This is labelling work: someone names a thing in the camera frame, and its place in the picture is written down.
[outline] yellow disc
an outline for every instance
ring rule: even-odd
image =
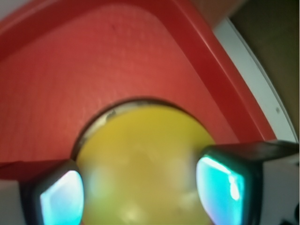
[[[210,224],[195,183],[213,139],[188,114],[143,105],[91,127],[77,157],[85,224]]]

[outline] yellow ball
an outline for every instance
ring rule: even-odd
[[[214,142],[198,121],[169,106],[143,105],[96,123],[77,157],[85,224],[210,224],[195,165]]]

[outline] red plastic frame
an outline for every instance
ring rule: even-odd
[[[201,18],[189,1],[32,1],[0,22],[0,66],[2,62],[5,62],[6,59],[14,55],[19,49],[39,39],[39,37],[48,31],[55,29],[63,23],[67,23],[85,12],[108,3],[123,3],[141,7],[161,21],[198,73],[201,81],[211,94],[212,99],[216,102],[221,113],[230,124],[238,142],[252,142],[276,138],[239,72],[214,37],[207,23]],[[9,87],[7,87],[5,82],[0,83],[0,93],[1,90],[7,88]],[[189,108],[189,106],[195,107],[193,105],[197,105],[198,103],[197,100],[187,100],[186,104],[178,104]],[[195,112],[191,112],[191,114],[201,121],[201,118],[195,115]],[[216,142],[224,142],[224,138],[213,134],[212,128],[209,128],[209,131]],[[79,132],[80,128],[74,131],[72,138],[74,139],[74,136]],[[6,160],[17,158],[17,156],[10,157],[5,152],[7,149],[9,149],[7,145],[0,146],[0,154],[4,156],[2,158],[6,158]]]

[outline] glowing cyan lens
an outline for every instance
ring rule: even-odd
[[[83,181],[77,171],[68,171],[40,196],[45,225],[78,225],[84,205]]]
[[[244,178],[209,156],[196,169],[202,205],[214,224],[240,225],[243,219]]]

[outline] red textured surface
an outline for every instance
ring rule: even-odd
[[[37,1],[0,24],[1,162],[68,158],[95,114],[135,97],[181,106],[217,143],[275,138],[189,2],[99,2],[59,0],[15,22]]]
[[[36,182],[36,179],[44,179],[50,173],[55,174],[56,180],[66,173],[66,169],[57,173],[58,168],[66,163],[65,160],[37,161],[37,162],[13,162],[5,166],[0,165],[1,180],[17,180],[22,182]]]

